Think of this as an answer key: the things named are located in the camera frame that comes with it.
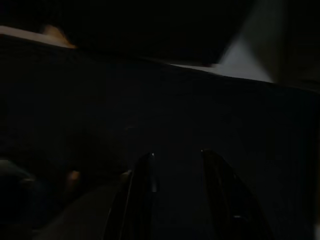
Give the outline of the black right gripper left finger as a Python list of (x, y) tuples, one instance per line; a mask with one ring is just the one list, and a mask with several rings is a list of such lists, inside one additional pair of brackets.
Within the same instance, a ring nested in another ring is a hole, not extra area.
[(154, 200), (159, 191), (155, 154), (143, 155), (109, 209), (103, 240), (152, 240)]

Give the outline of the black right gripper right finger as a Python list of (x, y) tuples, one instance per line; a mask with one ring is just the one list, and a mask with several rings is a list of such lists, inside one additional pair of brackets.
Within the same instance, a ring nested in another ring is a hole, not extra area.
[(273, 240), (256, 196), (216, 152), (203, 149), (204, 179), (218, 240)]

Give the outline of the black floor mat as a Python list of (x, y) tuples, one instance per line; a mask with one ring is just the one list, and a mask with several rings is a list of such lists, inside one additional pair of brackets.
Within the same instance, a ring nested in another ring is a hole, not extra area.
[(156, 240), (209, 240), (200, 151), (256, 194), (276, 240), (314, 240), (320, 94), (0, 36), (0, 156), (57, 197), (155, 153)]

